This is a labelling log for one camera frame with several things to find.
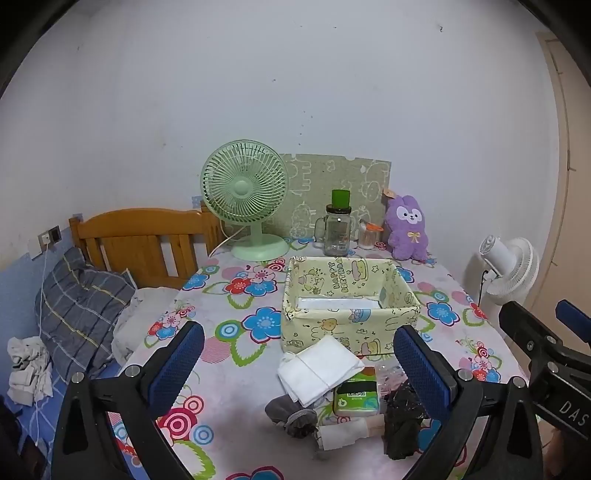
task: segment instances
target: blue wall paint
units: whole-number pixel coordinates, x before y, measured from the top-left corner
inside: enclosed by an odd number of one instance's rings
[[[8,390],[8,377],[11,372],[11,361],[6,351],[8,339],[11,337],[26,338],[39,335],[35,313],[35,296],[41,288],[44,256],[47,255],[45,276],[55,267],[58,260],[72,247],[70,229],[61,233],[61,241],[55,244],[47,254],[31,260],[29,254],[13,262],[0,271],[0,327],[3,342],[0,343],[0,394]]]

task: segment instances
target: green lid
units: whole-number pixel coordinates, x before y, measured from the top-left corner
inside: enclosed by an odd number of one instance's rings
[[[333,208],[348,208],[349,198],[351,192],[349,190],[333,190],[332,191],[332,207]]]

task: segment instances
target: purple plush toy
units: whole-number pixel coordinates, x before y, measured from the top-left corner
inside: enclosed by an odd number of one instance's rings
[[[412,258],[424,262],[427,259],[429,240],[425,220],[414,197],[406,195],[388,199],[385,221],[391,230],[388,243],[396,260]]]

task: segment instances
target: yellow cartoon box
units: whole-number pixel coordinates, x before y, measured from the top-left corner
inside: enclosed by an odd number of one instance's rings
[[[324,302],[329,306],[304,307],[303,300],[308,305],[310,299],[330,299]],[[375,307],[349,308],[352,299]],[[419,311],[393,260],[293,257],[281,312],[283,350],[297,353],[332,335],[356,355],[393,353],[394,332],[401,325],[414,326]]]

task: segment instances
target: white cloth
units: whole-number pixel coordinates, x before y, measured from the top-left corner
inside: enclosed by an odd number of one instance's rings
[[[178,295],[178,290],[168,287],[141,288],[131,297],[117,318],[113,330],[111,351],[119,365],[144,341],[146,332],[157,322]]]
[[[363,368],[359,358],[326,335],[296,355],[286,354],[277,374],[291,399],[307,407]]]
[[[31,406],[33,401],[52,397],[51,364],[41,339],[12,337],[7,351],[14,369],[8,378],[8,396],[12,401]]]
[[[334,450],[346,445],[353,445],[356,440],[369,437],[365,419],[344,421],[337,425],[318,427],[318,445],[323,450]]]

